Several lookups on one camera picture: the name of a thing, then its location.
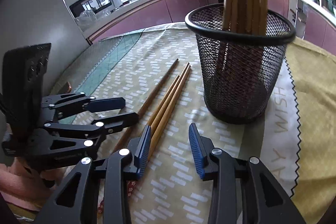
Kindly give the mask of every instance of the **blue fingertip pad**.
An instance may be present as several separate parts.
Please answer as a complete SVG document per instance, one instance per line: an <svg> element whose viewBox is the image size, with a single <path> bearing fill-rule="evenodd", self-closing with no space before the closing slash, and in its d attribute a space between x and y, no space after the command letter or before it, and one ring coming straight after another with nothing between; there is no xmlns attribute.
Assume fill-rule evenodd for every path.
<svg viewBox="0 0 336 224"><path fill-rule="evenodd" d="M148 161L148 153L149 147L151 145L151 127L146 126L143 130L143 134L140 138L135 157L134 157L134 165L138 168L137 170L137 178L141 179L143 173L146 169L147 161Z"/></svg>
<svg viewBox="0 0 336 224"><path fill-rule="evenodd" d="M201 179L204 179L205 171L204 171L204 163L205 159L202 155L202 150L200 145L203 143L199 143L199 133L197 127L194 123L189 126L189 142L191 147L191 152L193 153L193 158L195 162L196 172Z"/></svg>

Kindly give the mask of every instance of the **tablecloth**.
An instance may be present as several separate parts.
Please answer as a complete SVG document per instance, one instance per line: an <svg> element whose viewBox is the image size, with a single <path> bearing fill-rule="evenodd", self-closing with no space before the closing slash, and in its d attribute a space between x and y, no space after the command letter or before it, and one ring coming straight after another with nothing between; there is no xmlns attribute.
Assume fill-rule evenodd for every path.
<svg viewBox="0 0 336 224"><path fill-rule="evenodd" d="M203 182L196 174L188 143L191 122L203 136L212 139L215 147L231 156L260 157L306 222L317 223L336 194L336 58L297 38L287 48L265 115L252 124L237 126L217 120L205 107L196 37L183 23L147 28L141 33L92 92L97 98L122 96L126 99L122 112L137 111L179 58L179 65L133 136L141 132L185 63L191 64L192 72L145 175L129 200L133 223L207 222L212 182ZM112 113L116 111L81 113L74 123L90 123L95 117ZM99 149L99 158L109 156L121 134L108 135ZM241 202L237 203L239 223Z"/></svg>

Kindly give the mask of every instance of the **refrigerator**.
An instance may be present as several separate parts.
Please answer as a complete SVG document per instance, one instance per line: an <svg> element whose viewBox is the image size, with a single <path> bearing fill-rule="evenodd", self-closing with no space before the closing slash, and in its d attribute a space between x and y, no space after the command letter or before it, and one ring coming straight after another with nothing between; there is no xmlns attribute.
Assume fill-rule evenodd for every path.
<svg viewBox="0 0 336 224"><path fill-rule="evenodd" d="M88 42L63 0L0 0L1 91L5 52L41 43L52 45L43 85L43 95L48 95L61 73L89 46ZM0 112L0 140L5 126ZM0 149L0 163L10 164L11 160Z"/></svg>

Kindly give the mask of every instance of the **pink cloth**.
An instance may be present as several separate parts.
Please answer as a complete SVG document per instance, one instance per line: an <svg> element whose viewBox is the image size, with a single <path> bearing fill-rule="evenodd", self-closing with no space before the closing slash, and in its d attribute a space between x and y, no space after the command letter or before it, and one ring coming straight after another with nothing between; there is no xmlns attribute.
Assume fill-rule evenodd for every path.
<svg viewBox="0 0 336 224"><path fill-rule="evenodd" d="M17 157L10 167L0 164L0 191L7 202L38 211L55 188L47 188L42 179L54 180L58 185L63 174L62 168L42 171L39 174L31 169L23 158Z"/></svg>

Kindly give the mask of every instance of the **black wire mesh cup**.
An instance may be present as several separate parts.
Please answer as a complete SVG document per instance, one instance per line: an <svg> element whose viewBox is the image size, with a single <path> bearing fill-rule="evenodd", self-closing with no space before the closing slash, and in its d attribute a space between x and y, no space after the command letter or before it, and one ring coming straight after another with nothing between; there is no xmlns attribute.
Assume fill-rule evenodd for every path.
<svg viewBox="0 0 336 224"><path fill-rule="evenodd" d="M295 28L268 10L266 36L223 31L223 3L191 11L187 27L196 34L204 101L218 119L234 124L254 121L265 110Z"/></svg>

